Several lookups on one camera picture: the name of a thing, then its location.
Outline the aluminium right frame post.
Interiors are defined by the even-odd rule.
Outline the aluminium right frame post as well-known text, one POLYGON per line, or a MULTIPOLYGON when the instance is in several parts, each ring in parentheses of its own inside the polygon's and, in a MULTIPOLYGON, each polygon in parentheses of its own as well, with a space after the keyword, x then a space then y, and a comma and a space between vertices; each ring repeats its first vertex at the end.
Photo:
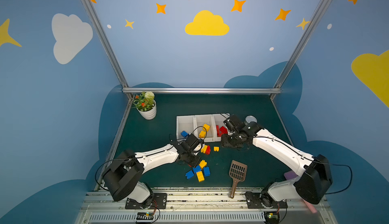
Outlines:
POLYGON ((292 68, 294 67, 295 63, 297 62, 297 59, 300 57, 301 53, 303 52, 304 48, 308 44, 308 41, 310 37, 313 35, 317 25, 321 21, 322 17, 326 13, 328 7, 330 6, 332 0, 320 0, 317 8, 315 9, 311 20, 304 30, 301 38, 299 39, 291 57, 287 61, 285 67, 283 68, 280 76, 278 77, 273 90, 275 92, 270 94, 270 99, 273 101, 278 93, 281 93, 281 87, 284 84, 285 80, 287 79, 288 75, 290 74, 292 68))

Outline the circuit board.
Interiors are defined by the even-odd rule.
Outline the circuit board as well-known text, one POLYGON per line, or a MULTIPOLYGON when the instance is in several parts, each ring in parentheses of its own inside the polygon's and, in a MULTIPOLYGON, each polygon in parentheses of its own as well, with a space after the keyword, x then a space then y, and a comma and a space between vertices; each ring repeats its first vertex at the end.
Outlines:
POLYGON ((265 212, 264 219, 265 224, 279 224, 280 214, 277 212, 265 212))
POLYGON ((155 215, 151 212, 138 212, 135 217, 136 223, 152 223, 155 215))

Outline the yellow large lego brick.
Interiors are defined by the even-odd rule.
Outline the yellow large lego brick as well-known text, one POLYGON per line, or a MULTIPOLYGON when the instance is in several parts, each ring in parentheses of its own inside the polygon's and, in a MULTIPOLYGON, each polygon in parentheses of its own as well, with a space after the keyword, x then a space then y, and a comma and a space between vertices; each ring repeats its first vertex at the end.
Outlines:
POLYGON ((207 149, 208 149, 208 146, 207 145, 204 145, 202 148, 201 148, 201 153, 206 153, 206 151, 207 151, 207 149))

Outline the white flower pot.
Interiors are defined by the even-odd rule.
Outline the white flower pot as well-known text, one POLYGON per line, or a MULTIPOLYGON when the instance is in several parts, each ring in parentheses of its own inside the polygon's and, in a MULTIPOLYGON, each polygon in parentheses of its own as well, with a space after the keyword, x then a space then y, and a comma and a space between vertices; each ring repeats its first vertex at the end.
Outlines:
POLYGON ((146 119, 146 120, 152 120, 156 117, 157 115, 157 104, 155 100, 153 100, 153 108, 150 109, 149 111, 140 111, 137 109, 137 111, 141 114, 141 116, 146 119))

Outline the right circuit board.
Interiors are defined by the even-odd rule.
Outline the right circuit board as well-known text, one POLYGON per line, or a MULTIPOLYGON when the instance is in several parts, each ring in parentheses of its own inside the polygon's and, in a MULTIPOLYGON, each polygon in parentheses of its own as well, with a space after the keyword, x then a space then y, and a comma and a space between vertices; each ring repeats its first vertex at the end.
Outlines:
POLYGON ((280 214, 277 212, 265 212, 264 219, 265 224, 279 224, 280 214))

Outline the yellow flat lego brick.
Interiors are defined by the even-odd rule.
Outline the yellow flat lego brick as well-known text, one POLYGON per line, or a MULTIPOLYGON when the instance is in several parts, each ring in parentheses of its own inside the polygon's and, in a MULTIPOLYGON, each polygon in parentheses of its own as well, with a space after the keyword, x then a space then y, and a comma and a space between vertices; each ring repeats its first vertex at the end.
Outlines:
POLYGON ((205 180, 205 177, 204 177, 204 174, 202 171, 197 172, 196 175, 197 175, 198 182, 201 183, 205 180))

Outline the purple pink spatula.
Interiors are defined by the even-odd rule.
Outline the purple pink spatula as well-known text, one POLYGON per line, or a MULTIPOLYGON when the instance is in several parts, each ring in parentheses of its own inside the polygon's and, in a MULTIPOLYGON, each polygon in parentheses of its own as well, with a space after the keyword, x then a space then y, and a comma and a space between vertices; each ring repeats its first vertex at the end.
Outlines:
MULTIPOLYGON (((284 177, 286 180, 290 180, 290 179, 293 179, 295 177, 297 177, 297 174, 293 171, 288 171, 286 173, 284 173, 284 177)), ((305 201, 304 200, 304 203, 306 204, 307 208, 312 212, 312 213, 317 213, 318 211, 316 210, 316 208, 309 202, 305 201)))

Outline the white right sorting bin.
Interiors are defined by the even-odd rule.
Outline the white right sorting bin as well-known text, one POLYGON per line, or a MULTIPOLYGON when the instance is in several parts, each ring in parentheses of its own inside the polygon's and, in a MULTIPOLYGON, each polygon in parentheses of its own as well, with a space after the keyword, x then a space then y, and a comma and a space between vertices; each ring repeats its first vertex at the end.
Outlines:
POLYGON ((216 129, 216 135, 214 136, 214 139, 215 142, 220 142, 222 134, 224 133, 228 135, 232 134, 224 123, 224 121, 230 117, 230 114, 229 113, 213 114, 213 117, 215 121, 215 129, 216 129))

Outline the green plant with flowers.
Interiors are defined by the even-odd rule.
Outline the green plant with flowers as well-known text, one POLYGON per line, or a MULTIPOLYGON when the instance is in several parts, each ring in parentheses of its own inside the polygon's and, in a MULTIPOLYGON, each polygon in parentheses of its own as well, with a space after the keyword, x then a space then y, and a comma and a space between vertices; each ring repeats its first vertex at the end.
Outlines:
POLYGON ((152 110, 155 106, 155 94, 152 91, 143 91, 135 96, 133 105, 140 112, 152 110))

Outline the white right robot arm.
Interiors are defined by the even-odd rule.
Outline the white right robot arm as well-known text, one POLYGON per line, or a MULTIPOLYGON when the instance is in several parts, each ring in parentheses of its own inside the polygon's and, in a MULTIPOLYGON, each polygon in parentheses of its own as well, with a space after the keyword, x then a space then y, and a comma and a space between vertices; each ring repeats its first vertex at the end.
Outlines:
POLYGON ((224 124, 230 133, 222 135, 223 147, 255 146, 274 156, 296 174, 292 179, 270 183, 261 191, 259 199, 264 208, 273 208, 278 202, 288 199, 303 199, 311 204, 319 204, 333 183, 326 157, 305 153, 256 122, 245 124, 236 115, 226 118, 224 124))

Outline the red lego beside yellow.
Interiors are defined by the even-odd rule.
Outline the red lego beside yellow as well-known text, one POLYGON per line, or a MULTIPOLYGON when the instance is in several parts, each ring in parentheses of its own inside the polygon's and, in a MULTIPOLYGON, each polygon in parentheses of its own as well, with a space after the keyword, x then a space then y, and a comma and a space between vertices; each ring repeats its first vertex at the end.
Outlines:
POLYGON ((205 154, 206 154, 206 155, 209 155, 209 154, 210 154, 210 152, 211 152, 211 148, 210 148, 210 146, 207 146, 207 149, 206 149, 206 152, 205 152, 205 154))

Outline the blue lego brick right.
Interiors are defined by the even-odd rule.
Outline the blue lego brick right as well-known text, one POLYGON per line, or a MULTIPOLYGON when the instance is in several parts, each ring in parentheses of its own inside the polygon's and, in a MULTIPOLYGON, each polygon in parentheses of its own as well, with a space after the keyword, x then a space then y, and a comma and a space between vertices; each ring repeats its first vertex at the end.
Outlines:
POLYGON ((204 167, 203 168, 203 173, 204 173, 205 177, 210 176, 210 168, 209 167, 204 167))

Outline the aluminium back frame bar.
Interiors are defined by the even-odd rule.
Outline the aluminium back frame bar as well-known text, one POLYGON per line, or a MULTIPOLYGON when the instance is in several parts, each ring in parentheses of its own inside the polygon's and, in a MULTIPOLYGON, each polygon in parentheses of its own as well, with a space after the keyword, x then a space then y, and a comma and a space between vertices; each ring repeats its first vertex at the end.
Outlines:
POLYGON ((162 87, 124 87, 124 93, 152 91, 164 94, 280 94, 279 88, 162 88, 162 87))

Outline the left circuit board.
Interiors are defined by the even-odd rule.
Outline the left circuit board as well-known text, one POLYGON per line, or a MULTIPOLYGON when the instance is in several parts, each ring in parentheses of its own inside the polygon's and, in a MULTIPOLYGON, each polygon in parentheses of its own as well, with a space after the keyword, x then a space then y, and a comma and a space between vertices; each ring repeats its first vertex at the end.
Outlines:
POLYGON ((155 215, 151 212, 138 212, 135 217, 136 223, 152 223, 155 215))

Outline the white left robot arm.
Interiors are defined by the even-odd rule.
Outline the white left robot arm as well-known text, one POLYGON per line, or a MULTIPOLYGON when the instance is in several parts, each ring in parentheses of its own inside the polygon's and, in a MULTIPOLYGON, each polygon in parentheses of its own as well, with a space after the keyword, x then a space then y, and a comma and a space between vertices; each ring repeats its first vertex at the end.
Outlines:
POLYGON ((146 208, 152 204, 154 193, 147 184, 140 181, 142 175, 159 166, 179 161, 196 167, 201 161, 198 153, 203 146, 203 139, 190 134, 181 141, 172 141, 151 151, 125 150, 109 163, 102 178, 113 201, 130 199, 146 208))

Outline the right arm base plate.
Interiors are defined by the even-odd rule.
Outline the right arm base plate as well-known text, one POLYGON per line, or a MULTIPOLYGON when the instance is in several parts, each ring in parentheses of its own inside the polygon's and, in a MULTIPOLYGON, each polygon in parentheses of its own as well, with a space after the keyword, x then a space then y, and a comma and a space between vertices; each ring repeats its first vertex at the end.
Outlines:
POLYGON ((246 192, 246 203, 249 209, 287 209, 286 201, 276 202, 269 194, 246 192))

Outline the blue lego brick centre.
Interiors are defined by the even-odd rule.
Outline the blue lego brick centre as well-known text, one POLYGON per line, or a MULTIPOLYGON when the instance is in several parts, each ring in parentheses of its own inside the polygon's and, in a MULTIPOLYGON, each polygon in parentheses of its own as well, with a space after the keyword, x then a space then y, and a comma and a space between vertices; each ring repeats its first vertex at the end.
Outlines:
POLYGON ((193 171, 195 174, 197 174, 198 172, 201 172, 202 169, 201 169, 201 167, 198 165, 198 166, 194 167, 194 168, 192 169, 192 171, 193 171))

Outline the aluminium frame post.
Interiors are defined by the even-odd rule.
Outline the aluminium frame post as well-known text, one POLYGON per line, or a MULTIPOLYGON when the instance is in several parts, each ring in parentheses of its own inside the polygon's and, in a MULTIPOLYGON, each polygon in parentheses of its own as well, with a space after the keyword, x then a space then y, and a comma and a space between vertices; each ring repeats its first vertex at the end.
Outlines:
POLYGON ((326 13, 328 7, 330 6, 332 0, 320 0, 317 8, 315 9, 311 20, 304 30, 301 38, 299 39, 291 57, 287 61, 285 67, 283 68, 280 76, 278 77, 273 90, 275 92, 270 94, 270 99, 273 101, 278 93, 281 93, 281 87, 284 84, 285 80, 287 79, 288 75, 290 74, 292 68, 294 67, 295 63, 297 62, 297 59, 300 57, 301 53, 303 52, 304 48, 308 44, 308 41, 310 37, 313 35, 317 25, 321 21, 322 17, 326 13))
POLYGON ((82 2, 83 6, 88 14, 89 19, 91 20, 91 23, 92 23, 92 25, 93 25, 93 27, 94 27, 94 29, 99 37, 99 40, 104 48, 105 53, 106 53, 111 65, 112 65, 115 73, 116 73, 116 76, 122 85, 122 89, 127 88, 128 87, 127 80, 126 80, 125 75, 123 73, 123 70, 120 66, 120 63, 118 62, 117 57, 114 54, 112 46, 108 41, 106 33, 105 33, 103 26, 101 24, 101 21, 100 21, 98 15, 97 15, 97 12, 94 8, 93 2, 91 0, 81 0, 81 2, 82 2))

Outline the blue lego brick left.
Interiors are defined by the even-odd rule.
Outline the blue lego brick left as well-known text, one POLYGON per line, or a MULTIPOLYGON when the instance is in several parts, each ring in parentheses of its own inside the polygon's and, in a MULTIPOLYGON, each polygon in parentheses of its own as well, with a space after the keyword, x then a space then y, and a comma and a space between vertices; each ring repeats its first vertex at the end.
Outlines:
POLYGON ((186 177, 187 179, 191 179, 191 178, 194 177, 194 176, 195 176, 195 174, 194 174, 194 172, 193 172, 192 170, 188 171, 188 172, 185 174, 185 177, 186 177))

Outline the aluminium left frame post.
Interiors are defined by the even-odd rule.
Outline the aluminium left frame post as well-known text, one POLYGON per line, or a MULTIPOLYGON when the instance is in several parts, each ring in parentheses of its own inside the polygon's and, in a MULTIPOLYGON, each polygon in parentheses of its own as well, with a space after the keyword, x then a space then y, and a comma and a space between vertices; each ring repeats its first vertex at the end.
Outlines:
POLYGON ((99 37, 99 40, 104 48, 105 53, 106 53, 111 65, 112 65, 115 73, 116 73, 116 76, 122 85, 122 89, 127 88, 128 87, 127 80, 126 80, 125 75, 123 73, 123 70, 120 66, 120 63, 118 62, 117 57, 114 54, 112 46, 108 41, 106 33, 105 33, 103 26, 101 24, 101 21, 100 21, 98 15, 97 15, 97 12, 94 8, 93 2, 91 0, 81 0, 81 2, 82 2, 83 6, 88 14, 89 19, 91 20, 91 23, 92 23, 92 25, 93 25, 93 27, 94 27, 94 29, 99 37))

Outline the brown slotted scoop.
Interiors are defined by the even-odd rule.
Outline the brown slotted scoop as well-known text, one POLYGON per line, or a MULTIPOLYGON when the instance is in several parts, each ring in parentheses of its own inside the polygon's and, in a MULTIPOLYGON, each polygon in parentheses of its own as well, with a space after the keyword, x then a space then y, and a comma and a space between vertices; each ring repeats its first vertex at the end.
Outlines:
POLYGON ((237 185, 239 182, 243 182, 245 180, 246 174, 247 174, 247 165, 233 160, 229 170, 229 176, 233 180, 232 190, 230 193, 231 199, 234 199, 237 185))

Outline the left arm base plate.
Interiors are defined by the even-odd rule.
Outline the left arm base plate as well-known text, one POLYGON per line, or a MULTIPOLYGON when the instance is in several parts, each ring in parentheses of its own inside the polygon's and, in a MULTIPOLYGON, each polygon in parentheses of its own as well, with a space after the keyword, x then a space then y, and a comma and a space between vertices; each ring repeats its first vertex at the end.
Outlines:
POLYGON ((153 193, 143 202, 127 198, 125 209, 165 209, 167 204, 166 193, 153 193))

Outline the blue small lego brick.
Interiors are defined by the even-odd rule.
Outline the blue small lego brick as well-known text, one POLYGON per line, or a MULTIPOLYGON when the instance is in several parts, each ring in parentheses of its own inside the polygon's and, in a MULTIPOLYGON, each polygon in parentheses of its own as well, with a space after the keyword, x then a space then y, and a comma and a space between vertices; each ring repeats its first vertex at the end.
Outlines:
POLYGON ((186 131, 182 131, 181 132, 181 136, 185 139, 185 138, 187 138, 188 137, 188 133, 186 132, 186 131))

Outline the white middle sorting bin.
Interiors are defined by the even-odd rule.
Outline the white middle sorting bin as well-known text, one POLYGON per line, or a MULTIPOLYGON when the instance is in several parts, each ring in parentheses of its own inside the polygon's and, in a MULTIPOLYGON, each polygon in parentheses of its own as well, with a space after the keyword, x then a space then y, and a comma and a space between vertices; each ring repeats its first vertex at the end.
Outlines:
POLYGON ((211 114, 195 115, 194 135, 206 143, 215 142, 216 125, 211 114))

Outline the red lego brick small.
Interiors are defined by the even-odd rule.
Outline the red lego brick small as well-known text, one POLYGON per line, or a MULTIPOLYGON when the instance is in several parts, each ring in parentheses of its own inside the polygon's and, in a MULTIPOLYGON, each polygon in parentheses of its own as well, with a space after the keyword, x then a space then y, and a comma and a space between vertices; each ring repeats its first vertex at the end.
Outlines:
POLYGON ((223 127, 223 126, 219 128, 219 131, 220 131, 221 135, 228 134, 228 130, 225 127, 223 127))

